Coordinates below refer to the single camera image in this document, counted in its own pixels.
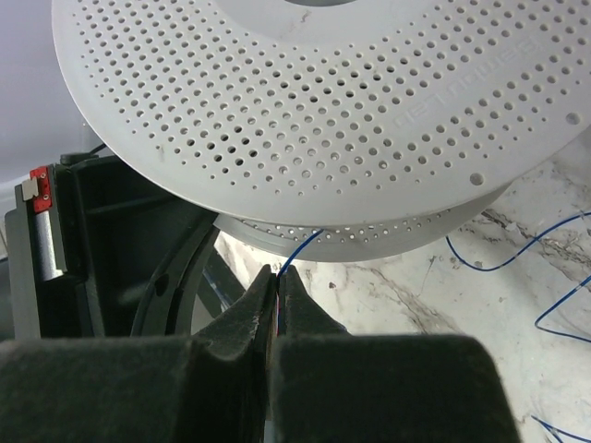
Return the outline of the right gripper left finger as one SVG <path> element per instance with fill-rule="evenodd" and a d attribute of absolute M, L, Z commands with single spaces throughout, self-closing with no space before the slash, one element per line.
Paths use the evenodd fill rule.
<path fill-rule="evenodd" d="M 273 274 L 197 334 L 5 341 L 5 442 L 260 442 Z"/>

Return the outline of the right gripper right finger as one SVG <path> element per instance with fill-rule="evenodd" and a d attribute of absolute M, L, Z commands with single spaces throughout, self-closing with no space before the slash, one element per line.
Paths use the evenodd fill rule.
<path fill-rule="evenodd" d="M 497 368 L 455 334 L 348 333 L 295 268 L 279 283 L 271 416 L 279 442 L 516 442 Z"/>

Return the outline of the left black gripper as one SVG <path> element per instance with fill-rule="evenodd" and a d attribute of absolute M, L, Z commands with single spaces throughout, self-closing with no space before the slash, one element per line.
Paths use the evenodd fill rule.
<path fill-rule="evenodd" d="M 216 251 L 215 213 L 159 188 L 115 156 L 64 154 L 51 172 L 79 337 L 189 333 L 244 286 Z"/>

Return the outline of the grey plastic cable spool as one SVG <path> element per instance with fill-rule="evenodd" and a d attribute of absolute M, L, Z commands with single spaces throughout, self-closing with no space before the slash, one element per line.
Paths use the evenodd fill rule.
<path fill-rule="evenodd" d="M 51 16 L 95 134 L 275 254 L 428 244 L 590 124 L 586 1 L 55 1 Z"/>

